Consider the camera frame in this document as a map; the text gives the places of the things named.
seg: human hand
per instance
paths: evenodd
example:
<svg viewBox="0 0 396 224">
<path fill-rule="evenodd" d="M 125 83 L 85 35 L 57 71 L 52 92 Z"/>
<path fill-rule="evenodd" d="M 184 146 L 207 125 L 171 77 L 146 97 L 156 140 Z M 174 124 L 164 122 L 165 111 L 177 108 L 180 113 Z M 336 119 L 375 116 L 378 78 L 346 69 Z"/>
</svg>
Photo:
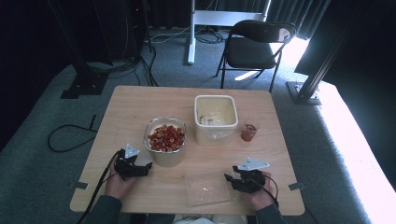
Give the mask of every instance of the human hand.
<svg viewBox="0 0 396 224">
<path fill-rule="evenodd" d="M 123 180 L 121 176 L 114 170 L 115 161 L 116 160 L 114 160 L 110 165 L 109 176 L 111 177 L 106 182 L 105 195 L 112 196 L 122 201 L 129 191 L 131 191 L 131 189 L 134 187 L 138 177 L 130 177 L 126 180 Z"/>
<path fill-rule="evenodd" d="M 274 193 L 273 188 L 271 187 L 271 177 L 270 173 L 262 171 L 262 174 L 265 175 L 265 184 L 264 188 L 267 189 L 271 194 Z M 260 189 L 254 193 L 242 193 L 243 197 L 247 199 L 248 202 L 251 203 L 253 209 L 258 211 L 266 206 L 269 206 L 274 203 L 273 197 L 265 192 L 263 189 Z"/>
</svg>

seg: sunlight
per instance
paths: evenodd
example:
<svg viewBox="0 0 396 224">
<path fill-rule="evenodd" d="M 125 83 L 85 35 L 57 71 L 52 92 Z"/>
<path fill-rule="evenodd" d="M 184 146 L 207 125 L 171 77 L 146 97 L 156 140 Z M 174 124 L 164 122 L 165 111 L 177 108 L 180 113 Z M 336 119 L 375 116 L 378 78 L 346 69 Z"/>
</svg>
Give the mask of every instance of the sunlight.
<svg viewBox="0 0 396 224">
<path fill-rule="evenodd" d="M 320 92 L 323 93 L 326 88 L 335 89 L 331 84 L 321 84 Z M 341 96 L 331 96 L 319 96 L 323 103 L 319 107 L 319 113 L 337 148 L 337 153 L 343 158 L 350 181 L 368 218 L 373 223 L 389 223 L 389 217 L 384 214 L 394 213 L 395 191 Z"/>
<path fill-rule="evenodd" d="M 282 63 L 296 66 L 309 44 L 309 40 L 294 37 L 283 49 Z"/>
<path fill-rule="evenodd" d="M 243 75 L 241 75 L 239 77 L 236 77 L 235 80 L 236 81 L 240 81 L 240 80 L 243 80 L 245 78 L 251 77 L 251 76 L 255 75 L 256 73 L 258 73 L 258 72 L 257 71 L 249 71 L 249 72 L 246 72 L 245 74 L 243 74 Z"/>
</svg>

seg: plastic cup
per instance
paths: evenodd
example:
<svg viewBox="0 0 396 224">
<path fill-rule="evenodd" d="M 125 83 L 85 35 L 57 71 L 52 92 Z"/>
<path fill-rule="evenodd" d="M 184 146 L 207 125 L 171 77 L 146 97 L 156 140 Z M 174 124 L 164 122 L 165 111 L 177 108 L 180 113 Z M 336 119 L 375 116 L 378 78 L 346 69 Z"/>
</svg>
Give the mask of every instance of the plastic cup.
<svg viewBox="0 0 396 224">
<path fill-rule="evenodd" d="M 259 129 L 260 122 L 257 119 L 245 119 L 242 126 L 241 138 L 246 142 L 250 142 Z"/>
</svg>

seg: white desk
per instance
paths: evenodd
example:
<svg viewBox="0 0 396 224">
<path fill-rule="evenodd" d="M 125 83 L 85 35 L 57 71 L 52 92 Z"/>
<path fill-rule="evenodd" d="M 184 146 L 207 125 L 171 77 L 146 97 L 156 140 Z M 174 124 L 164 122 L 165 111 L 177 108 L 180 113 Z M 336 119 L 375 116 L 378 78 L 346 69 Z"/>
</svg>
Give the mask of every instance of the white desk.
<svg viewBox="0 0 396 224">
<path fill-rule="evenodd" d="M 194 64 L 195 58 L 195 25 L 234 26 L 243 20 L 265 21 L 271 0 L 267 0 L 262 13 L 232 12 L 232 11 L 207 11 L 195 10 L 195 0 L 191 0 L 191 38 L 189 48 L 189 64 Z"/>
</svg>

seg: gray carpet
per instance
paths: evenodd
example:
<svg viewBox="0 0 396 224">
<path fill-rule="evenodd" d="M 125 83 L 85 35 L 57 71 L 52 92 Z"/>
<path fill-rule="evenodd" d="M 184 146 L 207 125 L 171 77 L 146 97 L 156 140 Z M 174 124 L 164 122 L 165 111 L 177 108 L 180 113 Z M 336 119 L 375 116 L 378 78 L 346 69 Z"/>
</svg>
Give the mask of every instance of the gray carpet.
<svg viewBox="0 0 396 224">
<path fill-rule="evenodd" d="M 195 64 L 186 65 L 188 43 L 186 38 L 174 38 L 153 44 L 156 58 L 152 75 L 156 82 L 164 87 L 219 88 L 220 78 L 211 76 L 216 72 L 223 45 L 197 42 Z M 147 63 L 153 58 L 147 46 L 142 55 Z M 317 223 L 315 219 L 318 223 L 370 223 L 346 179 L 317 107 L 292 101 L 285 82 L 306 79 L 292 71 L 292 65 L 281 65 L 273 99 L 297 180 L 305 185 L 301 193 L 307 210 L 286 220 L 302 224 Z M 233 80 L 237 74 L 229 75 L 225 88 L 267 91 L 271 74 L 266 71 L 259 79 L 242 81 Z M 68 66 L 52 80 L 1 152 L 0 223 L 76 223 L 81 213 L 72 212 L 69 204 L 92 141 L 69 152 L 55 153 L 47 145 L 50 132 L 65 124 L 89 128 L 92 116 L 96 116 L 92 129 L 97 130 L 116 86 L 148 85 L 147 72 L 140 63 L 135 70 L 110 74 L 102 95 L 60 99 L 74 76 L 73 67 Z M 69 128 L 56 133 L 52 143 L 56 148 L 69 148 L 92 137 L 93 132 Z M 128 221 L 127 214 L 120 215 L 119 223 Z"/>
</svg>

